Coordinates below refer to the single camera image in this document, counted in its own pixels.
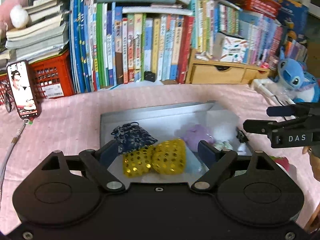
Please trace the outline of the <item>person's right hand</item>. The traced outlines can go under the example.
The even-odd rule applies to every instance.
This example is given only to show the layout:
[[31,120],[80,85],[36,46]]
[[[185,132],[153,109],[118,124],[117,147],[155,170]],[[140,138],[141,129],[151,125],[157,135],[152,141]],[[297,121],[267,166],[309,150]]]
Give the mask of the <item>person's right hand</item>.
[[309,155],[309,161],[313,172],[313,177],[319,181],[320,180],[320,159],[315,156],[312,152],[312,149],[310,146],[303,147],[302,154],[308,154]]

